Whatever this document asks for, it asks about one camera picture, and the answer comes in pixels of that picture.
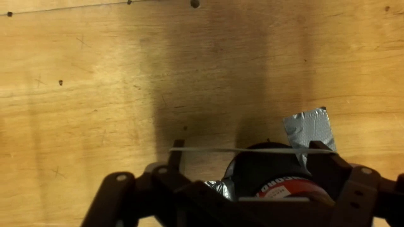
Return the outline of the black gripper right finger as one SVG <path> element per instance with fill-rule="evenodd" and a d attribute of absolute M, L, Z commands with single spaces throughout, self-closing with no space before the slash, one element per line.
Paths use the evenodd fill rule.
<path fill-rule="evenodd" d="M 352 165 L 319 141 L 297 151 L 328 196 L 236 199 L 238 227 L 371 227 L 374 218 L 404 227 L 401 178 L 388 180 L 373 169 Z"/>

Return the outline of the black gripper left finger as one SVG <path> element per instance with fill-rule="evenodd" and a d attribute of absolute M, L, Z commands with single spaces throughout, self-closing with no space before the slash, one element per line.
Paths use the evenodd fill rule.
<path fill-rule="evenodd" d="M 179 170 L 184 146 L 174 141 L 167 162 L 152 164 L 140 175 L 114 171 L 103 178 L 80 227 L 138 227 L 153 217 L 162 227 L 228 227 L 234 205 Z"/>

